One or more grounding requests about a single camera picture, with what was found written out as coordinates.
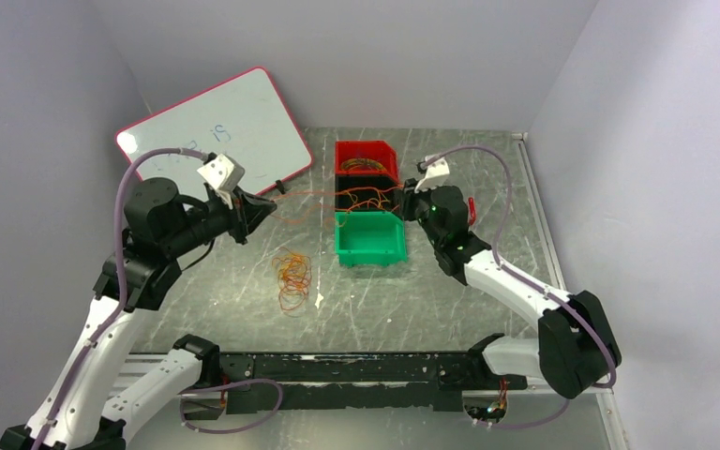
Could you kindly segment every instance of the red clip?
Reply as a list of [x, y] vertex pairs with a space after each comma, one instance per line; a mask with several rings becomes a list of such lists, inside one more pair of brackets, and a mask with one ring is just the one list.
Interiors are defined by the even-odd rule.
[[471, 212], [471, 219], [468, 220], [468, 226], [470, 227], [476, 221], [476, 202], [473, 200], [473, 197], [468, 197], [468, 209]]

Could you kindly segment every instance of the metal tabletop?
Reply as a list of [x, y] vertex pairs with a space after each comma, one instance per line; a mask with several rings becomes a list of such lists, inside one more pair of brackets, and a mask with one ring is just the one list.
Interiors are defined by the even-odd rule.
[[[305, 128], [303, 134], [313, 165], [286, 185], [290, 191], [316, 193], [280, 199], [276, 212], [301, 221], [267, 218], [244, 246], [230, 237], [219, 238], [212, 254], [186, 271], [170, 290], [158, 321], [149, 323], [134, 352], [165, 353], [186, 333], [212, 340], [223, 351], [254, 352], [465, 350], [491, 333], [534, 336], [524, 321], [496, 299], [444, 275], [416, 223], [405, 224], [408, 261], [348, 268], [338, 263], [335, 225], [329, 220], [334, 214], [336, 141], [388, 142], [397, 151], [401, 180], [418, 177], [414, 163], [425, 156], [460, 144], [488, 145], [503, 155], [515, 182], [501, 254], [526, 272], [556, 284], [527, 161], [509, 133]], [[460, 152], [448, 160], [448, 183], [461, 188], [466, 197], [474, 197], [478, 219], [473, 230], [490, 241], [503, 212], [502, 168], [495, 158], [477, 151]], [[277, 271], [272, 266], [283, 247], [312, 261], [310, 297], [291, 314], [280, 310]], [[319, 295], [323, 299], [316, 307]]]
[[[194, 433], [180, 426], [177, 403], [171, 402], [137, 433], [131, 450], [448, 450], [448, 449], [625, 449], [615, 417], [601, 411], [606, 394], [582, 394], [560, 418], [521, 431], [474, 426], [464, 412], [429, 408], [346, 409], [279, 412], [262, 426], [231, 435]], [[562, 404], [556, 395], [522, 393], [511, 398], [508, 423], [543, 418]], [[263, 413], [223, 415], [198, 422], [206, 428], [229, 429], [252, 423]], [[613, 433], [620, 432], [619, 438]]]

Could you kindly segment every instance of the orange wire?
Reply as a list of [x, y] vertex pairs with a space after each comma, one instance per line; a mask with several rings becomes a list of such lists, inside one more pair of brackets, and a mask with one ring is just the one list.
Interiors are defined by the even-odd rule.
[[498, 404], [501, 406], [501, 408], [506, 408], [506, 401], [509, 398], [509, 383], [506, 382], [506, 379], [501, 377], [501, 380], [499, 381], [499, 392], [498, 392]]
[[[387, 193], [387, 192], [390, 192], [390, 191], [392, 191], [392, 190], [395, 190], [395, 189], [397, 189], [397, 188], [401, 188], [401, 185], [389, 187], [388, 189], [377, 189], [377, 188], [375, 188], [375, 187], [350, 187], [350, 188], [348, 188], [348, 189], [344, 189], [344, 190], [338, 191], [338, 192], [336, 192], [335, 194], [333, 194], [333, 193], [331, 193], [331, 192], [319, 191], [319, 190], [303, 190], [303, 191], [289, 192], [289, 193], [287, 193], [287, 194], [281, 194], [281, 195], [277, 195], [276, 197], [272, 197], [271, 200], [278, 200], [278, 199], [290, 197], [290, 196], [292, 196], [292, 195], [307, 195], [307, 194], [313, 194], [313, 195], [319, 195], [319, 194], [324, 194], [324, 195], [327, 195], [327, 194], [329, 194], [329, 195], [349, 195], [350, 199], [352, 200], [352, 206], [350, 206], [350, 207], [347, 208], [347, 209], [337, 209], [337, 208], [334, 208], [333, 206], [327, 206], [327, 205], [321, 204], [320, 202], [317, 202], [317, 203], [312, 204], [307, 210], [305, 210], [305, 213], [303, 213], [303, 215], [302, 215], [301, 217], [299, 217], [299, 218], [286, 218], [286, 217], [281, 217], [281, 216], [274, 215], [274, 214], [271, 215], [271, 217], [272, 217], [272, 218], [279, 219], [279, 220], [282, 220], [282, 221], [284, 221], [284, 222], [286, 222], [286, 223], [290, 223], [290, 224], [292, 224], [292, 225], [297, 225], [297, 224], [303, 223], [303, 222], [309, 217], [309, 215], [310, 215], [314, 210], [316, 210], [316, 209], [319, 208], [319, 206], [322, 207], [322, 208], [324, 208], [324, 207], [327, 207], [327, 208], [333, 207], [333, 208], [335, 209], [335, 211], [345, 212], [345, 213], [349, 213], [349, 212], [351, 212], [352, 210], [357, 209], [357, 208], [359, 208], [359, 207], [361, 207], [361, 206], [365, 206], [365, 205], [372, 206], [372, 207], [376, 207], [376, 208], [379, 208], [379, 209], [384, 209], [384, 208], [383, 208], [383, 205], [384, 205], [385, 203], [390, 203], [390, 200], [386, 199], [386, 198], [383, 196], [383, 194], [384, 194], [384, 193]], [[375, 192], [377, 193], [377, 198], [372, 198], [372, 199], [368, 199], [368, 200], [365, 200], [365, 201], [362, 201], [362, 202], [358, 202], [358, 201], [357, 201], [357, 196], [356, 196], [355, 194], [353, 194], [353, 192], [355, 192], [355, 191], [357, 191], [357, 190], [373, 190], [373, 191], [375, 191]], [[398, 208], [398, 205], [394, 206], [393, 209], [391, 209], [390, 211], [391, 211], [391, 212], [396, 211], [397, 208]]]
[[386, 171], [380, 161], [367, 157], [354, 157], [347, 159], [340, 164], [342, 171]]
[[280, 288], [277, 301], [283, 312], [291, 312], [304, 305], [310, 294], [310, 258], [285, 247], [282, 249], [287, 254], [272, 260]]

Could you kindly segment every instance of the white wall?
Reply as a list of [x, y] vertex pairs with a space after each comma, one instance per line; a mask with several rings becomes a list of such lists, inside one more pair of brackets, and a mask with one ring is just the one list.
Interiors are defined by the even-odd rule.
[[126, 167], [113, 134], [145, 113], [90, 5], [0, 0], [0, 438], [81, 331]]
[[531, 138], [568, 284], [622, 347], [633, 448], [720, 448], [720, 0], [601, 0]]
[[523, 130], [596, 0], [95, 0], [157, 110], [266, 66], [301, 125]]

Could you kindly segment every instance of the plastic storage bin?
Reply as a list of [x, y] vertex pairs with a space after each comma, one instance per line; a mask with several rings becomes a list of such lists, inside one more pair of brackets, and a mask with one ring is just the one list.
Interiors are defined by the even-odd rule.
[[385, 174], [398, 184], [396, 151], [385, 141], [338, 141], [335, 174], [336, 178]]
[[[337, 176], [335, 196], [336, 210], [338, 212], [345, 212], [347, 209], [353, 207], [355, 205], [352, 198], [353, 195], [358, 203], [362, 203], [370, 199], [379, 200], [380, 196], [382, 196], [383, 200], [387, 200], [387, 202], [381, 202], [382, 208], [376, 207], [372, 204], [363, 204], [355, 207], [352, 211], [392, 211], [396, 208], [396, 193], [401, 190], [396, 187], [397, 184], [393, 181], [393, 178], [386, 174]], [[351, 189], [351, 191], [345, 194], [339, 193], [347, 189]], [[397, 216], [401, 216], [398, 208], [396, 208], [394, 212], [397, 213]]]
[[336, 213], [336, 254], [349, 267], [407, 261], [404, 222], [385, 211]]

